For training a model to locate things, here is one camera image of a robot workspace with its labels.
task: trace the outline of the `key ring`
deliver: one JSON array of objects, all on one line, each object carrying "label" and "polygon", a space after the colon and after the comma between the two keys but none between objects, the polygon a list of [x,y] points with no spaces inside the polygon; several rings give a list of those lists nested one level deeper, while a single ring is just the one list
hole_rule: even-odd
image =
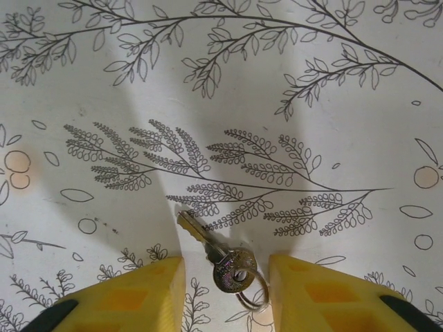
[{"label": "key ring", "polygon": [[264,296],[263,303],[256,304],[252,302],[250,299],[248,299],[245,296],[245,294],[243,294],[243,292],[240,292],[235,294],[240,304],[242,304],[242,306],[249,311],[253,311],[256,313],[263,311],[269,305],[269,289],[268,285],[266,284],[266,280],[264,280],[263,276],[258,271],[252,268],[238,268],[236,272],[246,272],[252,274],[254,277],[257,277],[258,281],[260,282],[263,288],[263,296]]}]

